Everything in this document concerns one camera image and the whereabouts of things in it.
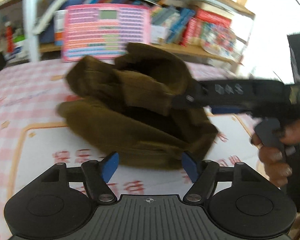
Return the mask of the person right hand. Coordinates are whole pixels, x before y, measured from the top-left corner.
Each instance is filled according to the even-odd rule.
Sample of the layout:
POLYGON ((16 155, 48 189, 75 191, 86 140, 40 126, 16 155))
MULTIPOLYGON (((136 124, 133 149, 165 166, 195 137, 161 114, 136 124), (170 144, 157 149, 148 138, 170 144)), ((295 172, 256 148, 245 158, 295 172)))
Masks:
MULTIPOLYGON (((300 143, 300 120, 286 125, 274 132, 284 145, 296 145, 300 143)), ((264 170, 271 183, 276 187, 282 187, 288 183, 288 177, 293 174, 293 169, 282 161, 283 153, 274 147, 264 146, 261 139, 253 134, 251 143, 259 147, 258 158, 264 164, 264 170)))

